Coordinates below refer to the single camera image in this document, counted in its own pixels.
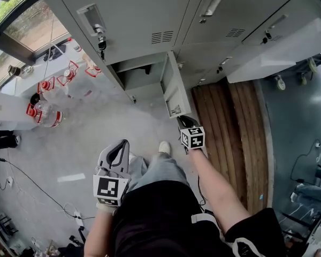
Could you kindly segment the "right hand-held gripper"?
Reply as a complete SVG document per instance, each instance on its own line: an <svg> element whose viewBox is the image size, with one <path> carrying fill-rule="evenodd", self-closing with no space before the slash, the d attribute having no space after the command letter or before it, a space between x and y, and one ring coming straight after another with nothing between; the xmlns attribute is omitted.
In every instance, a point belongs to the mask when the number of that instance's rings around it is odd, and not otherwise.
<svg viewBox="0 0 321 257"><path fill-rule="evenodd" d="M184 146L186 154L191 149L202 149L205 147L205 131L195 119L189 116L177 117L180 142Z"/></svg>

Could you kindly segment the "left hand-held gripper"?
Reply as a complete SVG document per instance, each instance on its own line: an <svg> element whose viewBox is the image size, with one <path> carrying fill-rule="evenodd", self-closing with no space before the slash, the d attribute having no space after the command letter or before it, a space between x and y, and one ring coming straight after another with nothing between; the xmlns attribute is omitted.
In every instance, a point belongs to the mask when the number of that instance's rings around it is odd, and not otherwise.
<svg viewBox="0 0 321 257"><path fill-rule="evenodd" d="M131 180L128 169L128 140L119 140L101 151L93 175L93 194L100 204L121 205Z"/></svg>

